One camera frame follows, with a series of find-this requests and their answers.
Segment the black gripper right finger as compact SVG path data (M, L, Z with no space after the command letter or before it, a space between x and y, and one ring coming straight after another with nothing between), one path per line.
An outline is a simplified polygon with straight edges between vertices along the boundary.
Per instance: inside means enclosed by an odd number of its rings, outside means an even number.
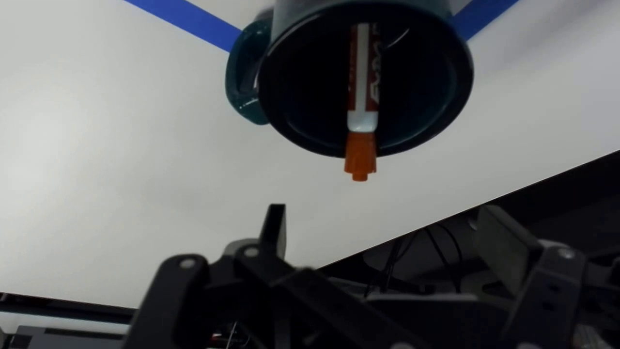
M618 262L591 262L566 244L544 244L500 205L479 209L475 248L508 291L372 295L370 306L418 337L415 349L577 349L591 328L620 343Z

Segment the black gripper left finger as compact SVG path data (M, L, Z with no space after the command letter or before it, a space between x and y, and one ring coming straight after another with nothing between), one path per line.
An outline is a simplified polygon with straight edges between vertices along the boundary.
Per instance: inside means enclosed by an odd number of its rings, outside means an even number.
M122 349L205 349L240 326L260 349L415 349L415 337L314 269L285 262L287 207L271 203L258 238L231 242L209 264L167 258Z

